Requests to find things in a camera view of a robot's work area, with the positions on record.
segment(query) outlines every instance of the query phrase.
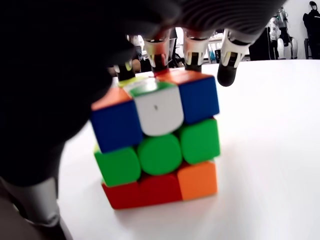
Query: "table surface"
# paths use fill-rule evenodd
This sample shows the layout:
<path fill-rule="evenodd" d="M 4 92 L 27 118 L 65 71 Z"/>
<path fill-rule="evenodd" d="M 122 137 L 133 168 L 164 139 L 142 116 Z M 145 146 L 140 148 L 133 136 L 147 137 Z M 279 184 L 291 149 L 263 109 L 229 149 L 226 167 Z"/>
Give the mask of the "table surface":
<path fill-rule="evenodd" d="M 241 62 L 217 90 L 215 196 L 114 211 L 91 125 L 67 143 L 59 205 L 75 240 L 320 239 L 320 60 Z"/>

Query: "white wall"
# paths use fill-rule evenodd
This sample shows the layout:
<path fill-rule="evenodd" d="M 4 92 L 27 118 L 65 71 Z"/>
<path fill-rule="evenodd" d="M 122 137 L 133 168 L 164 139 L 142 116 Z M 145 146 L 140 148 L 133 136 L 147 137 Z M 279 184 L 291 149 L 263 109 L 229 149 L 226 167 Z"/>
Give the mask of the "white wall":
<path fill-rule="evenodd" d="M 318 5 L 320 11 L 320 0 L 313 0 Z M 311 11 L 310 0 L 288 0 L 284 5 L 284 10 L 288 14 L 288 32 L 298 42 L 298 59 L 306 59 L 305 39 L 308 37 L 303 17 L 305 13 Z"/>

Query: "orange sticker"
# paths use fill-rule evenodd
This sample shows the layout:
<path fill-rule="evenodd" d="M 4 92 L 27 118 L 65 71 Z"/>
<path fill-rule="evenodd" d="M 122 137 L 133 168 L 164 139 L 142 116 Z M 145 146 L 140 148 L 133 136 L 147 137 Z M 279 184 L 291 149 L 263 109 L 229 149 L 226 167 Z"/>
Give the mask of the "orange sticker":
<path fill-rule="evenodd" d="M 100 100 L 94 102 L 91 105 L 91 110 L 97 111 L 100 109 L 128 102 L 131 99 L 131 96 L 129 96 L 124 89 L 120 87 L 112 87 Z"/>

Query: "rubik's cube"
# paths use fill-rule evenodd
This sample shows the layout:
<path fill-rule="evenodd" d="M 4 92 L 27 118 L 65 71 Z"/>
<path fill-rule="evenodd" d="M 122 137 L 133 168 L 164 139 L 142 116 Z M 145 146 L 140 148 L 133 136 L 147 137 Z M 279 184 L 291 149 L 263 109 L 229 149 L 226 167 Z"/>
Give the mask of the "rubik's cube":
<path fill-rule="evenodd" d="M 213 118 L 219 104 L 213 76 L 173 70 L 111 88 L 91 108 L 94 156 L 114 209 L 217 192 L 212 160 L 220 154 Z"/>

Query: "white table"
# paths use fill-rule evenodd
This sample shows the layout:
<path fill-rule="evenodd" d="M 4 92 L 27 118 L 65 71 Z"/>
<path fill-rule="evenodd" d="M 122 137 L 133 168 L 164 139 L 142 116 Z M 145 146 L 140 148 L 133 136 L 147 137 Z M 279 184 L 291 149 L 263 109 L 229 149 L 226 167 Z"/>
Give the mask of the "white table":
<path fill-rule="evenodd" d="M 204 65 L 216 75 L 218 65 Z M 89 124 L 66 145 L 61 214 L 75 240 L 320 239 L 320 61 L 241 62 L 217 87 L 219 193 L 114 211 Z"/>

